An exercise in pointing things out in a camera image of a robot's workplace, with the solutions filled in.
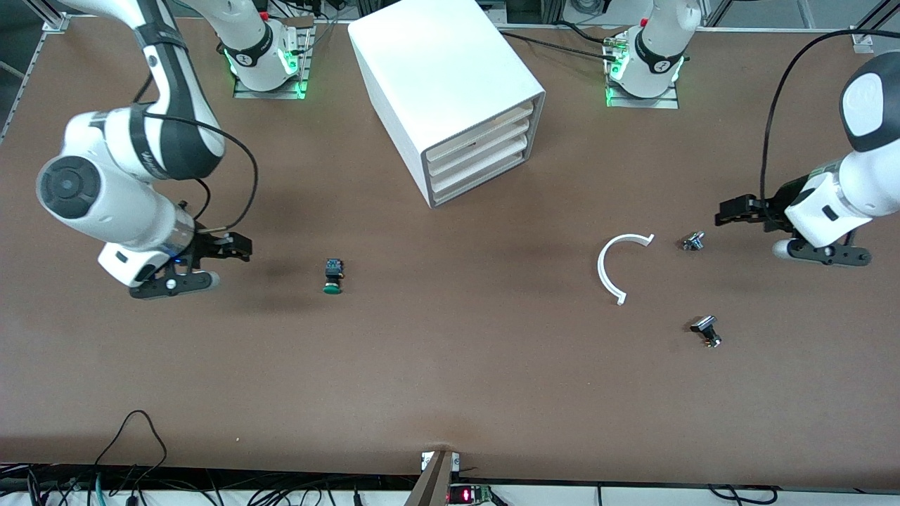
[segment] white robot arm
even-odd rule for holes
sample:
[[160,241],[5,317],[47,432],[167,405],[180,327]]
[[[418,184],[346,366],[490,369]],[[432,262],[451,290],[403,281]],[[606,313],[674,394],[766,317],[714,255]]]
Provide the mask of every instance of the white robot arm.
[[640,98],[665,93],[678,78],[684,50],[700,25],[698,0],[653,0],[646,22],[617,36],[625,47],[613,51],[618,58],[609,78]]
[[721,203],[715,224],[765,221],[767,231],[795,236],[775,244],[780,258],[867,265],[871,255],[852,246],[853,231],[900,210],[900,53],[860,67],[841,93],[840,109],[849,155],[784,184],[765,202],[744,195]]
[[[271,89],[290,77],[281,63],[281,24],[264,23],[250,0],[187,1],[210,21],[231,57],[243,62],[237,67],[238,78],[248,87]],[[214,275],[191,272],[199,268],[199,258],[247,261],[249,239],[196,233],[191,216],[151,186],[155,180],[206,177],[225,152],[224,139],[215,131],[148,117],[162,114],[218,128],[171,12],[163,0],[66,3],[118,19],[134,30],[159,99],[82,113],[69,121],[61,152],[38,175],[41,204],[66,225],[106,242],[98,261],[130,287],[133,296],[212,288],[218,281]],[[188,258],[179,258],[186,251]],[[189,269],[175,282],[176,289],[168,280],[157,279],[163,267],[175,276],[173,263],[187,264]]]

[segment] small metal component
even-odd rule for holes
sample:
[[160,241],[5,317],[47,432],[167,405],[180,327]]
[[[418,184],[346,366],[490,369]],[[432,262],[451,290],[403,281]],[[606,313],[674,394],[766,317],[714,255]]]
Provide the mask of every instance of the small metal component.
[[702,230],[698,230],[690,234],[681,242],[681,248],[685,251],[700,251],[703,249],[702,239],[706,234]]
[[619,48],[623,50],[628,47],[628,41],[626,39],[606,37],[606,39],[603,40],[603,45],[607,48]]
[[[428,463],[431,462],[431,457],[435,455],[435,452],[422,452],[422,472],[425,472],[425,468],[428,467]],[[451,458],[453,458],[451,462],[451,471],[454,473],[459,473],[459,454],[452,452]]]
[[340,258],[325,261],[325,287],[322,292],[329,295],[341,293],[340,281],[344,279],[344,262]]
[[703,334],[707,348],[717,348],[722,344],[722,338],[716,334],[716,330],[713,329],[713,323],[716,323],[716,317],[710,314],[697,320],[690,326],[691,331]]

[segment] electronic component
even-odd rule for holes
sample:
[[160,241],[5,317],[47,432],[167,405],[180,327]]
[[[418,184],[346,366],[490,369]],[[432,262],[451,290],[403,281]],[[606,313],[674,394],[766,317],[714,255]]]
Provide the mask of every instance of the electronic component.
[[329,258],[325,261],[325,287],[322,292],[328,295],[341,293],[340,282],[344,279],[344,262],[340,258]]
[[491,488],[480,485],[450,485],[447,504],[481,504],[491,500]]
[[722,344],[722,338],[716,334],[716,330],[713,329],[713,323],[716,323],[716,317],[710,314],[709,316],[704,316],[695,321],[690,326],[692,332],[703,334],[703,339],[706,341],[707,348],[717,348]]

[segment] c-shaped part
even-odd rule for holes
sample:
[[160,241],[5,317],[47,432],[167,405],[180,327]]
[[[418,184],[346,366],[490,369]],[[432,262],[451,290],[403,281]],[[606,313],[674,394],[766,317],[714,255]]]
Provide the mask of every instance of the c-shaped part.
[[642,246],[647,246],[652,240],[653,234],[650,234],[649,237],[644,237],[643,235],[637,234],[622,234],[616,238],[613,238],[600,251],[600,256],[597,257],[597,274],[600,275],[600,281],[603,282],[603,285],[607,288],[607,290],[609,290],[611,294],[615,295],[618,298],[618,301],[616,301],[618,305],[622,305],[623,303],[625,303],[626,293],[616,288],[616,286],[613,285],[612,281],[609,281],[609,276],[607,276],[607,269],[603,265],[606,262],[607,250],[610,246],[616,244],[617,242],[629,241],[636,242]]

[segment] table surface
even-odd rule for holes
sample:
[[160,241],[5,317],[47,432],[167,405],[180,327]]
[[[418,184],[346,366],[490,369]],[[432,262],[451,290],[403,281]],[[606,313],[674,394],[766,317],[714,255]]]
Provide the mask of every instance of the table surface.
[[[596,60],[512,41],[547,92],[532,157],[429,210],[346,26],[287,102],[230,98],[212,29],[180,24],[222,128],[262,168],[238,230],[253,259],[209,261],[215,291],[135,301],[98,241],[41,209],[34,179],[66,121],[146,76],[118,23],[50,35],[0,147],[5,461],[92,462],[141,408],[170,465],[414,473],[451,447],[476,476],[900,487],[896,217],[860,231],[874,260],[855,270],[775,259],[759,225],[712,227],[720,201],[755,193],[771,94],[812,35],[698,33],[678,111],[609,109]],[[770,191],[849,151],[837,102],[863,58],[827,41],[796,67]],[[240,150],[208,182],[204,221],[229,221],[250,183]],[[700,229],[706,248],[682,251]],[[622,233],[656,239],[610,251],[620,307],[595,265]],[[329,257],[346,262],[340,296],[321,292]],[[704,314],[720,348],[687,329]],[[151,442],[135,422],[104,461],[153,462]]]

